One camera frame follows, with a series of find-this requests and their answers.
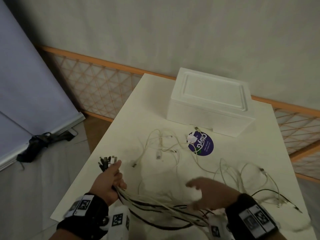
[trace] floor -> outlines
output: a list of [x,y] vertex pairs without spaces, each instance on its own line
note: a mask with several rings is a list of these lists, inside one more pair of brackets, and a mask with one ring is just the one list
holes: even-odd
[[0,172],[0,239],[48,240],[57,222],[50,216],[110,122],[88,117],[74,129],[78,135],[43,150],[32,163]]

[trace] table top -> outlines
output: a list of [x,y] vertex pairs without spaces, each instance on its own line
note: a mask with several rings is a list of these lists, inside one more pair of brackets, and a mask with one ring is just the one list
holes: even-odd
[[[163,153],[161,160],[157,160],[157,149],[152,146],[144,154],[141,165],[132,167],[133,161],[141,155],[147,137],[153,130],[170,130],[177,135],[180,141],[184,142],[186,142],[187,135],[194,131],[194,127],[191,125],[166,120],[174,83],[174,80],[144,74],[51,215],[52,219],[61,221],[74,200],[89,191],[95,178],[101,173],[98,166],[99,157],[115,155],[122,160],[120,171],[123,173],[123,178],[128,184],[128,191],[131,193],[137,194],[138,185],[144,179],[140,186],[140,193],[146,191],[159,193],[170,190],[174,197],[183,201],[190,201],[201,196],[201,193],[187,189],[183,184],[199,176],[212,178],[213,174],[201,170],[196,165],[189,149],[179,150],[180,162],[177,169],[173,169],[176,163],[172,153]],[[213,133],[208,129],[201,129],[211,137],[214,150],[207,156],[199,156],[199,164],[210,171],[216,171],[219,168],[220,159],[223,158],[229,165],[240,169],[241,165],[246,162],[252,162],[264,168],[276,181],[280,193],[303,212],[301,214],[289,206],[278,208],[271,204],[263,204],[275,220],[280,223],[282,234],[289,240],[303,238],[316,240],[312,227],[298,233],[290,231],[290,229],[307,224],[310,219],[272,106],[258,101],[253,101],[253,106],[255,122],[236,138]],[[171,146],[176,141],[174,138],[165,138],[164,143]],[[248,193],[254,193],[257,191],[257,187],[263,184],[263,177],[257,170],[254,166],[249,165],[243,171]],[[235,186],[230,177],[227,175],[224,177],[228,185]],[[221,175],[217,175],[215,179],[222,181]],[[265,187],[276,189],[271,183]],[[257,197],[263,198],[266,194],[262,192]],[[195,239],[201,236],[206,239],[206,236],[196,227],[172,232],[155,229],[137,219],[131,221],[131,226],[133,224],[134,227],[130,227],[130,235],[135,238],[183,237]]]

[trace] black wristband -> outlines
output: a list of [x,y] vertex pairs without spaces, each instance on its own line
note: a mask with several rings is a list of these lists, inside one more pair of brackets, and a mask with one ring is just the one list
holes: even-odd
[[278,230],[270,214],[245,193],[226,208],[226,216],[229,230],[236,240],[264,239]]
[[[73,215],[65,218],[57,225],[57,230],[67,230],[83,240],[101,239],[107,231],[101,230],[100,226],[108,223],[105,219],[109,209],[102,198],[96,195],[93,196],[91,200],[82,199],[74,210]],[[83,216],[76,215],[79,211],[81,213],[84,212]]]

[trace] box lid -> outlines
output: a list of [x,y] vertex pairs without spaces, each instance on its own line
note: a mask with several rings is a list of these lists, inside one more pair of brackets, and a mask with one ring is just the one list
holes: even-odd
[[248,84],[222,76],[180,68],[171,100],[213,113],[254,119]]

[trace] white styrofoam box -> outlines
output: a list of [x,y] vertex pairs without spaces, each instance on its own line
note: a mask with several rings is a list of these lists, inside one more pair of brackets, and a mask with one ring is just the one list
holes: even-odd
[[254,118],[246,82],[180,68],[167,120],[237,137]]

